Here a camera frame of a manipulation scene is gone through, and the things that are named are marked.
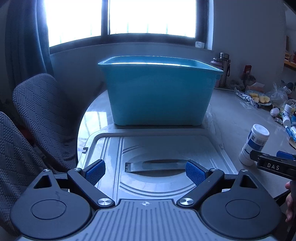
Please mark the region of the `right hand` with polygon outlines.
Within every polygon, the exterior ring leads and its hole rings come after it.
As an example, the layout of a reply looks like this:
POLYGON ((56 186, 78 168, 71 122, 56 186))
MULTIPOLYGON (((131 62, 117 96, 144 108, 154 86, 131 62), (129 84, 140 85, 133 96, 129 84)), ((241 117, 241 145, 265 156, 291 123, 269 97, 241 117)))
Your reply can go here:
POLYGON ((285 212, 286 214, 286 223, 289 223, 292 219, 293 219, 293 209, 294 209, 294 204, 293 204, 293 197, 292 197, 292 190, 291 190, 291 187, 290 187, 290 184, 291 184, 291 181, 290 182, 287 182, 285 184, 285 188, 287 190, 290 190, 290 194, 286 197, 286 200, 285 200, 285 203, 287 205, 287 210, 285 212))

